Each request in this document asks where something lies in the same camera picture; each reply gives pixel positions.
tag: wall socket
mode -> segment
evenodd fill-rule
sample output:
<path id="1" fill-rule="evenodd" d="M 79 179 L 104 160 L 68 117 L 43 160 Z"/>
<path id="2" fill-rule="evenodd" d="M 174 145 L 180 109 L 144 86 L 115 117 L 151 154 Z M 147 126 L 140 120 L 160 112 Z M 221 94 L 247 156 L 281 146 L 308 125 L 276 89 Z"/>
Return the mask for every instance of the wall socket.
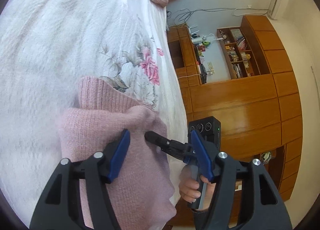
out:
<path id="1" fill-rule="evenodd" d="M 214 74 L 214 69 L 213 69 L 212 62 L 208 62 L 208 67 L 210 69 L 210 73 L 213 75 Z"/>

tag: knitted fabric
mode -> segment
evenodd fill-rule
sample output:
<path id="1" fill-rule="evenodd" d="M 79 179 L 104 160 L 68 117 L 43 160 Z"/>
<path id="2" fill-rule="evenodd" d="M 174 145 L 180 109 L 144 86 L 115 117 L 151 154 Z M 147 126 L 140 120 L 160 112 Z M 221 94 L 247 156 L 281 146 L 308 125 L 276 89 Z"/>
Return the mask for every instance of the knitted fabric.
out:
<path id="1" fill-rule="evenodd" d="M 176 213 L 169 201 L 174 188 L 166 155 L 146 142 L 144 133 L 153 130 L 165 137 L 165 124 L 156 112 L 98 78 L 81 79 L 79 104 L 59 120 L 62 156 L 72 162 L 87 159 L 128 129 L 131 143 L 119 177 L 106 185 L 117 220 L 122 230 L 164 226 Z M 84 180 L 80 193 L 84 222 L 93 228 Z"/>

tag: bedspread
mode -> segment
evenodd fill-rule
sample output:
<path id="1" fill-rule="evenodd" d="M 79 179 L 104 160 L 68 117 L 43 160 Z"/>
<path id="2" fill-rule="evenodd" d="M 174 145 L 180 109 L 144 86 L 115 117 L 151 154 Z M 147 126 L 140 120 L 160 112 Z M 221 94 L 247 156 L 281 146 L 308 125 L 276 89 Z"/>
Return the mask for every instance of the bedspread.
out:
<path id="1" fill-rule="evenodd" d="M 0 188 L 28 226 L 61 159 L 56 120 L 90 75 L 158 111 L 186 141 L 166 11 L 149 0 L 10 0 L 0 16 Z M 176 188 L 180 161 L 169 159 Z"/>

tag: fingernail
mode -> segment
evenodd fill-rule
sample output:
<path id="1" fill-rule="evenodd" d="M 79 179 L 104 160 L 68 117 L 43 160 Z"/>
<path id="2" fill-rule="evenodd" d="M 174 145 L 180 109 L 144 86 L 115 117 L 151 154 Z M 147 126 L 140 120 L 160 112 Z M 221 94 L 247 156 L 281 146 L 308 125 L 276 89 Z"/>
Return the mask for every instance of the fingernail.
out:
<path id="1" fill-rule="evenodd" d="M 201 196 L 200 192 L 195 193 L 195 198 L 199 198 Z"/>

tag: silver bolt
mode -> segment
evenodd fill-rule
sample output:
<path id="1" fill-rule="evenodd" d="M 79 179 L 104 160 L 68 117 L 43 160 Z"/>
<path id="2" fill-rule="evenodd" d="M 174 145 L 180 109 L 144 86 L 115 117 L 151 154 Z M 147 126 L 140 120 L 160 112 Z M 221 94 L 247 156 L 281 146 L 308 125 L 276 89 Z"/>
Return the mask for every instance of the silver bolt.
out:
<path id="1" fill-rule="evenodd" d="M 253 164 L 255 164 L 256 166 L 259 166 L 261 164 L 261 161 L 258 160 L 257 158 L 255 158 L 253 161 L 252 161 Z"/>
<path id="2" fill-rule="evenodd" d="M 222 151 L 222 152 L 219 152 L 218 156 L 219 158 L 226 158 L 228 154 Z"/>
<path id="3" fill-rule="evenodd" d="M 61 165 L 66 165 L 66 164 L 68 164 L 69 163 L 69 159 L 68 158 L 63 158 L 61 161 L 60 161 L 60 164 Z"/>
<path id="4" fill-rule="evenodd" d="M 98 151 L 93 155 L 95 158 L 102 158 L 103 157 L 103 153 Z"/>

